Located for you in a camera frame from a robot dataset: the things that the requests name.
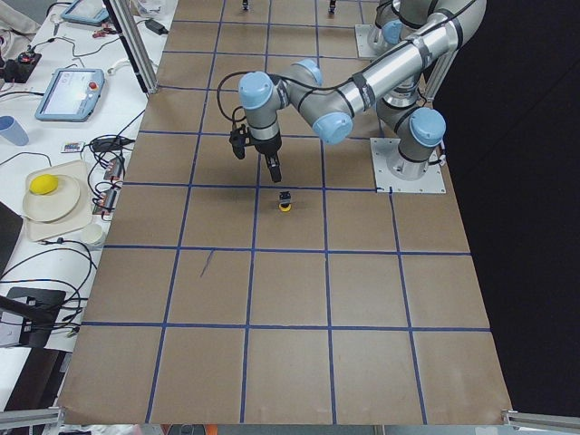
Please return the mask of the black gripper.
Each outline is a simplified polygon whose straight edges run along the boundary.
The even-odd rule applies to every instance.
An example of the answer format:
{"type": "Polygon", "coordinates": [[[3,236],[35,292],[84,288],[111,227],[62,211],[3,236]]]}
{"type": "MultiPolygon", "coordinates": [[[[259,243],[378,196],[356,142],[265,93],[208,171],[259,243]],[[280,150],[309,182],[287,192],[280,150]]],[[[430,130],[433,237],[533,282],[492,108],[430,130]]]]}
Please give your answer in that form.
{"type": "Polygon", "coordinates": [[[269,170],[271,180],[274,183],[280,182],[282,180],[282,173],[277,152],[282,146],[281,135],[277,133],[274,137],[266,140],[260,140],[252,136],[251,144],[259,153],[265,155],[266,165],[269,170]]]}

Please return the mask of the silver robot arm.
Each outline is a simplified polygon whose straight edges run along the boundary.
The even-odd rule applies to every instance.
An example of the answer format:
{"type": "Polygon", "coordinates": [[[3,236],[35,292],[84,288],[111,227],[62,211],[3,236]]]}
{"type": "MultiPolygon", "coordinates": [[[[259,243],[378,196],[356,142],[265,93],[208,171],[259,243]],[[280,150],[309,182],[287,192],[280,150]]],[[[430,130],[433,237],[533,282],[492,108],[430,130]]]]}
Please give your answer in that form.
{"type": "Polygon", "coordinates": [[[282,146],[278,112],[294,107],[325,143],[350,135],[353,119],[376,109],[396,125],[415,107],[421,73],[439,58],[462,48],[479,29],[484,1],[381,1],[375,23],[384,32],[400,24],[385,53],[344,82],[324,87],[316,62],[292,63],[280,74],[247,72],[238,85],[245,128],[233,129],[230,142],[239,159],[252,146],[265,158],[274,182],[282,178],[277,152],[282,146]]]}
{"type": "Polygon", "coordinates": [[[413,30],[400,18],[399,0],[380,0],[376,7],[374,25],[367,36],[372,58],[388,52],[413,30]]]}

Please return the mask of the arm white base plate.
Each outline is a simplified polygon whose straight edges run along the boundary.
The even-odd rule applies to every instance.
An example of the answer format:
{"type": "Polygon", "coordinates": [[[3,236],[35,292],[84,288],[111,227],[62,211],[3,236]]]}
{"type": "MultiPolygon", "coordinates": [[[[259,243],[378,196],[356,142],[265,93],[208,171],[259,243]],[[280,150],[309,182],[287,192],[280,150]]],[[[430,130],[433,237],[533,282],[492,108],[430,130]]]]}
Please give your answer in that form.
{"type": "Polygon", "coordinates": [[[358,57],[372,60],[388,50],[382,30],[374,24],[357,24],[354,27],[358,57]]]}
{"type": "Polygon", "coordinates": [[[445,194],[446,187],[435,148],[423,162],[405,159],[399,139],[371,138],[372,166],[378,193],[445,194]]]}

